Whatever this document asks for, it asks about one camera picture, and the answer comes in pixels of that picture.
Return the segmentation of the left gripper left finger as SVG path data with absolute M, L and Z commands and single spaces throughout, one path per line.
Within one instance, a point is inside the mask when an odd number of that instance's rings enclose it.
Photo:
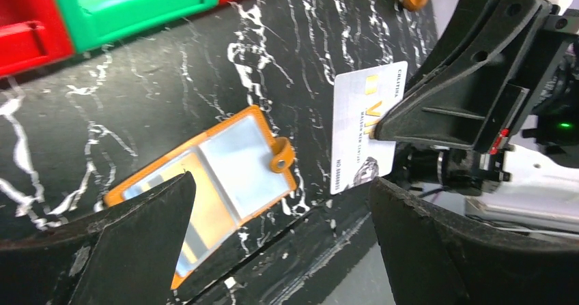
M 165 304 L 195 201 L 182 173 L 61 227 L 1 242 L 2 304 Z

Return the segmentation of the silver VIP card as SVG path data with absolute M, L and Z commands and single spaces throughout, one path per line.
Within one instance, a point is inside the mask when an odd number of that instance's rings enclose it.
M 396 142 L 377 141 L 380 120 L 402 99 L 408 62 L 355 70 L 336 76 L 333 91 L 330 193 L 388 175 Z

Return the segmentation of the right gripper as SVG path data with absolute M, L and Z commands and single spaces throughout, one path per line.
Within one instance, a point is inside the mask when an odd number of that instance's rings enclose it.
M 514 177 L 511 137 L 578 167 L 578 11 L 546 0 L 459 0 L 374 138 L 396 142 L 390 182 L 466 196 Z

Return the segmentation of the orange card holder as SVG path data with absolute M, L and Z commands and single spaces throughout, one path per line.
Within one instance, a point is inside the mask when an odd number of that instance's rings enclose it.
M 181 173 L 192 173 L 195 203 L 171 283 L 177 289 L 234 231 L 295 191 L 294 149 L 275 137 L 251 105 L 181 144 L 105 197 L 108 206 L 135 198 Z

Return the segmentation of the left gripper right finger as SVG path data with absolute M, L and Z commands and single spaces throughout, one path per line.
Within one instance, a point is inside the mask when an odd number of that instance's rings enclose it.
M 578 247 L 503 231 L 375 178 L 371 217 L 397 304 L 577 304 Z

